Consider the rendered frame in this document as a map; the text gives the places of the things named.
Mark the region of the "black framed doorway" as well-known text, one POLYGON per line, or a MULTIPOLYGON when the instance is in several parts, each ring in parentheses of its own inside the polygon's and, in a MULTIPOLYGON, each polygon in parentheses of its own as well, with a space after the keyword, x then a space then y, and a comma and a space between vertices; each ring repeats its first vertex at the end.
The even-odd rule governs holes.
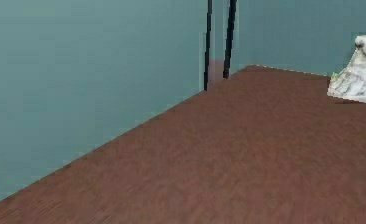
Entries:
MULTIPOLYGON (((214 0, 207 0, 204 73, 203 73, 203 88, 205 91, 208 90, 208 85, 210 83, 209 70, 210 70, 210 48, 211 48, 213 1, 214 0)), ((223 79, 228 79, 230 76, 236 9, 237 9, 237 0, 229 0, 226 39, 225 39, 225 57, 224 57, 224 60, 222 63, 222 65, 223 65, 222 78, 223 79)))

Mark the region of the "white marbled bed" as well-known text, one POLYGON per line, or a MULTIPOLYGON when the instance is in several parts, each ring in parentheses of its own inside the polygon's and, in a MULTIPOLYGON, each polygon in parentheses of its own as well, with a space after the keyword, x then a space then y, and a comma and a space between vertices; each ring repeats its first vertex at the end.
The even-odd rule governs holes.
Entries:
POLYGON ((336 79, 330 79, 327 95, 366 103, 366 35, 354 41, 355 50, 347 66, 336 79))

